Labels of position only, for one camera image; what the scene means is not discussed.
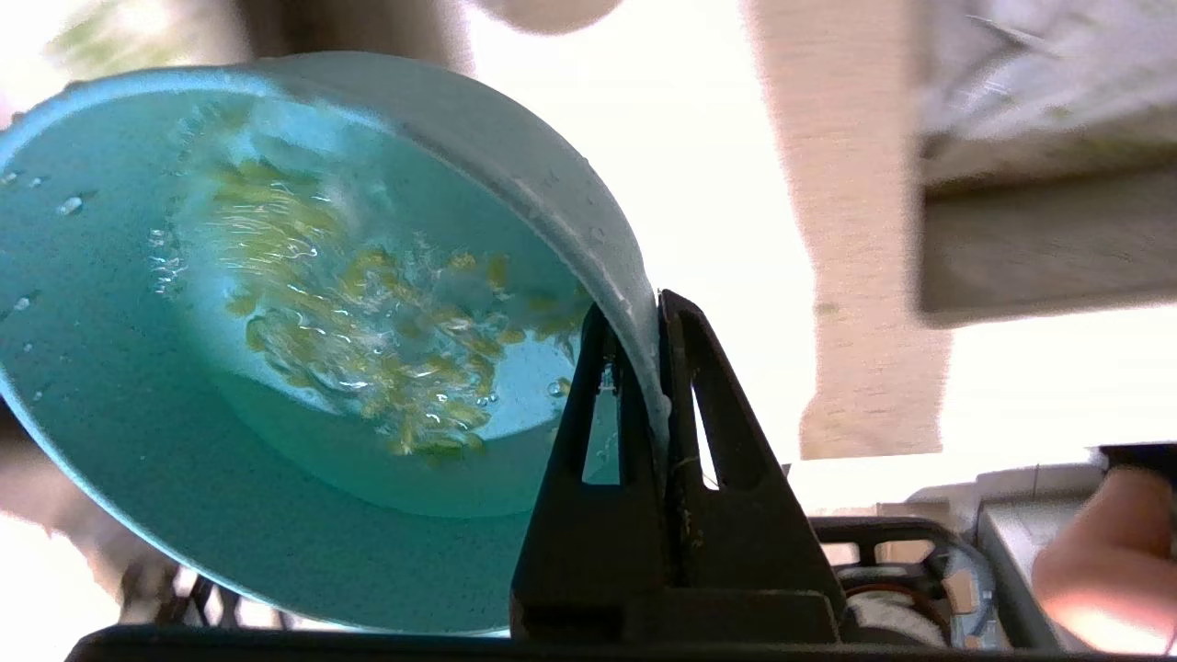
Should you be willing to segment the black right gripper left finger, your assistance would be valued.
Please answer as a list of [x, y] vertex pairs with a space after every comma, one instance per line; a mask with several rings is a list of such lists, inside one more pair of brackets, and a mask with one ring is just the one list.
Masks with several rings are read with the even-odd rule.
[[[612, 373], [618, 485], [583, 478], [604, 373]], [[656, 441], [634, 370], [598, 307], [511, 582], [514, 637], [669, 637], [669, 534]]]

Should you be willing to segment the pale human hand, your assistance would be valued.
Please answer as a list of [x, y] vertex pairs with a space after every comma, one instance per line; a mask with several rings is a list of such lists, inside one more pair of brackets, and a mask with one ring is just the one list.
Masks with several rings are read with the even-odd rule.
[[1035, 600], [1048, 617], [1100, 651], [1173, 656], [1172, 496], [1159, 474], [1109, 470], [1035, 558]]

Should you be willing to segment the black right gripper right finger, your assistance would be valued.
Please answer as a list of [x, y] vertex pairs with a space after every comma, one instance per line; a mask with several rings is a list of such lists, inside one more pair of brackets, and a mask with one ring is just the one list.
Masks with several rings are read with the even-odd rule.
[[701, 309], [660, 294], [671, 628], [690, 641], [838, 642], [846, 600]]

